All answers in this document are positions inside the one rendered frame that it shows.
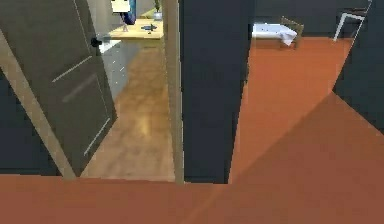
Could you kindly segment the dark grey room door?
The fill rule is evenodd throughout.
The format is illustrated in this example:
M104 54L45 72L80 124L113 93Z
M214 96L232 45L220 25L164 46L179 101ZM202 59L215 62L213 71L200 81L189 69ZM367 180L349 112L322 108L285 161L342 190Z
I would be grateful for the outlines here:
M116 120L93 37L87 0L0 0L0 174L82 174Z

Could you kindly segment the pale wooden table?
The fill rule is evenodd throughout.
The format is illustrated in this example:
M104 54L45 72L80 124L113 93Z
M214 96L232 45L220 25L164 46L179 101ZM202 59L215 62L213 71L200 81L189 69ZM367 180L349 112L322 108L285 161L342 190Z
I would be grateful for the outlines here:
M141 27L153 24L157 26L152 32L142 30ZM163 22L155 21L153 19L137 19L134 25L123 25L111 31L109 36L112 39L128 39L128 40L159 40L163 37Z

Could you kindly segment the white framed chair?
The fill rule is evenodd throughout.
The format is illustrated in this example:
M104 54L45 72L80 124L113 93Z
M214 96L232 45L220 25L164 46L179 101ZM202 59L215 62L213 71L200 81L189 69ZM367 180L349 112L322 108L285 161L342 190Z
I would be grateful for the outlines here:
M365 18L366 18L365 15L358 15L358 14L354 14L354 13L343 12L341 14L341 17L340 17L339 22L337 24L336 31L335 31L335 34L333 36L333 41L336 42L338 40L340 33L343 30L345 24L352 23L352 22L358 23L357 28L351 34L351 38L353 40L355 40L356 35L360 31L360 29L361 29L361 27L365 21Z

